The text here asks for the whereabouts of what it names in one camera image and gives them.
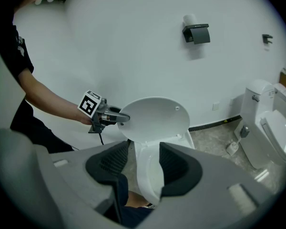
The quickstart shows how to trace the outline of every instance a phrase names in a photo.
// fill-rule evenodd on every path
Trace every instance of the toilet paper holder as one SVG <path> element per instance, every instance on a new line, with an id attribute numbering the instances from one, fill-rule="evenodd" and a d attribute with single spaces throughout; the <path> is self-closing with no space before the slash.
<path id="1" fill-rule="evenodd" d="M 209 24 L 187 25 L 182 30 L 186 42 L 201 44 L 210 42 Z"/>

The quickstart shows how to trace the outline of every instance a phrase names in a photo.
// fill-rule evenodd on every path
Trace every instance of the person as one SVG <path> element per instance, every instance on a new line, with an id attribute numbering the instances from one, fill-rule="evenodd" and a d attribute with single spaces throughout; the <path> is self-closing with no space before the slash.
<path id="1" fill-rule="evenodd" d="M 77 109 L 77 105 L 59 97 L 32 75 L 34 67 L 29 58 L 25 40 L 19 36 L 13 25 L 14 13 L 35 0 L 7 0 L 7 6 L 0 10 L 0 54 L 7 68 L 25 91 L 11 129 L 25 134 L 34 144 L 45 146 L 49 153 L 73 151 L 72 147 L 56 137 L 44 123 L 33 116 L 28 104 L 62 118 L 91 125 L 88 116 Z M 128 180 L 120 174 L 118 194 L 121 209 L 121 224 L 134 228 L 144 220 L 152 209 L 142 196 L 128 191 Z"/>

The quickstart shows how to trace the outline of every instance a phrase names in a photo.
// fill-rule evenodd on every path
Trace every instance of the toilet lid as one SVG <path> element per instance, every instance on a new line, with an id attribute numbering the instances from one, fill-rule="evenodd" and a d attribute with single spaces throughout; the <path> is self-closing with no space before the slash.
<path id="1" fill-rule="evenodd" d="M 169 98 L 139 99 L 125 106 L 120 113 L 130 117 L 128 122 L 118 123 L 120 131 L 137 143 L 182 135 L 190 126 L 186 109 Z"/>
<path id="2" fill-rule="evenodd" d="M 286 118 L 274 110 L 265 114 L 261 124 L 277 152 L 283 157 L 286 156 Z"/>

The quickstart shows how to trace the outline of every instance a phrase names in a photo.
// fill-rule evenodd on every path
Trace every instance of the marble tile floor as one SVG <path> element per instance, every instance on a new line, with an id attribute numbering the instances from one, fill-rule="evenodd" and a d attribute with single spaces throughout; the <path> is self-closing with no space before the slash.
<path id="1" fill-rule="evenodd" d="M 233 141 L 237 141 L 233 131 L 239 122 L 240 120 L 237 120 L 225 125 L 191 132 L 191 137 L 193 139 L 195 148 L 199 151 L 231 160 L 243 170 L 248 172 L 252 177 L 256 177 L 266 168 L 270 174 L 264 178 L 261 183 L 273 194 L 277 193 L 286 185 L 286 166 L 280 167 L 273 163 L 269 163 L 267 167 L 263 169 L 255 169 L 251 166 L 241 145 L 239 145 L 238 151 L 233 156 L 230 156 L 226 152 L 225 149 L 228 147 L 228 145 Z M 131 144 L 129 147 L 128 162 L 122 173 L 128 178 L 129 190 L 140 194 L 136 177 L 136 159 L 133 144 Z"/>

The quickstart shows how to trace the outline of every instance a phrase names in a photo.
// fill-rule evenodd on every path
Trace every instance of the toilet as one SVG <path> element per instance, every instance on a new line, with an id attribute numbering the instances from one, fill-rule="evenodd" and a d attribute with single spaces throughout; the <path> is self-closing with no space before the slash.
<path id="1" fill-rule="evenodd" d="M 245 90 L 242 121 L 235 130 L 237 138 L 244 125 L 249 134 L 240 143 L 256 169 L 269 162 L 286 165 L 286 88 L 255 80 Z"/>
<path id="2" fill-rule="evenodd" d="M 162 97 L 139 99 L 120 113 L 130 116 L 128 122 L 118 123 L 118 127 L 133 141 L 140 192 L 147 201 L 158 205 L 164 187 L 159 144 L 167 142 L 194 149 L 188 131 L 189 114 L 178 102 Z"/>

